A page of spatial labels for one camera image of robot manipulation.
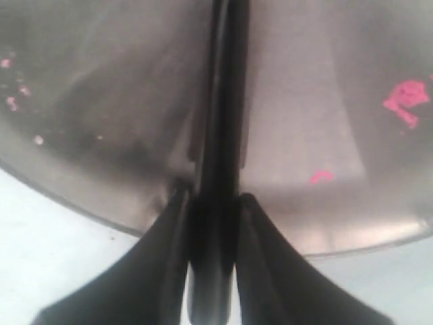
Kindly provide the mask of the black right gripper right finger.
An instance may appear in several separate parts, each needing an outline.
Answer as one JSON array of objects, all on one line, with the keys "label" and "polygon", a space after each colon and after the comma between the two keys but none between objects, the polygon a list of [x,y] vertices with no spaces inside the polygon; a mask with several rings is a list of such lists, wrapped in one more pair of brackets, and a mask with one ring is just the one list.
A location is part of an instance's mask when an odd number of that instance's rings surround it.
[{"label": "black right gripper right finger", "polygon": [[240,196],[235,264],[243,324],[393,323],[309,264],[251,194]]}]

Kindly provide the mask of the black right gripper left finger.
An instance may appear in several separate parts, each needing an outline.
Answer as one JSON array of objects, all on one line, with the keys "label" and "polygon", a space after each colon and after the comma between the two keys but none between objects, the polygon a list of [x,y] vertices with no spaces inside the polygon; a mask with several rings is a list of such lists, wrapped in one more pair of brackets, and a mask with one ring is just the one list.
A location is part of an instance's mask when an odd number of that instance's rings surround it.
[{"label": "black right gripper left finger", "polygon": [[188,190],[178,190],[125,256],[42,309],[34,324],[179,324],[187,273],[188,203]]}]

